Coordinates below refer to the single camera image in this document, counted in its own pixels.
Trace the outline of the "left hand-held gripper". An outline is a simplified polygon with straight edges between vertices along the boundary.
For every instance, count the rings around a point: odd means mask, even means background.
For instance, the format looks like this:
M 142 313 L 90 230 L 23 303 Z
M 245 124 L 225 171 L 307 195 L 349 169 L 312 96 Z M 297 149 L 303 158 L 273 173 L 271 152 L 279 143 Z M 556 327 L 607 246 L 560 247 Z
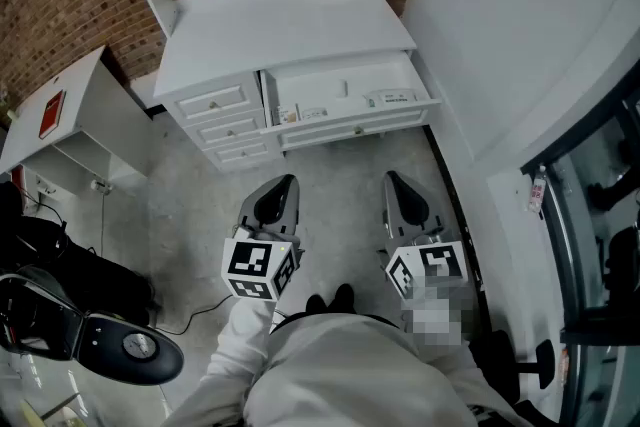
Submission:
M 267 181 L 245 198 L 238 216 L 242 226 L 225 239 L 221 267 L 221 277 L 235 298 L 281 298 L 304 250 L 298 237 L 277 231 L 296 230 L 299 203 L 300 186 L 292 174 Z

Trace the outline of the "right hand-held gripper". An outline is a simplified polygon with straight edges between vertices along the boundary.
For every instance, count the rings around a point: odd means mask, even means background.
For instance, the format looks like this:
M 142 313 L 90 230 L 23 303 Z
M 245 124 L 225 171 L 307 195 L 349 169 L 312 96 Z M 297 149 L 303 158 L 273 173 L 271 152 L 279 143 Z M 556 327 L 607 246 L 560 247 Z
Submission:
M 389 238 L 377 255 L 402 300 L 440 297 L 468 283 L 462 242 L 444 229 L 440 205 L 426 186 L 386 172 L 383 221 Z

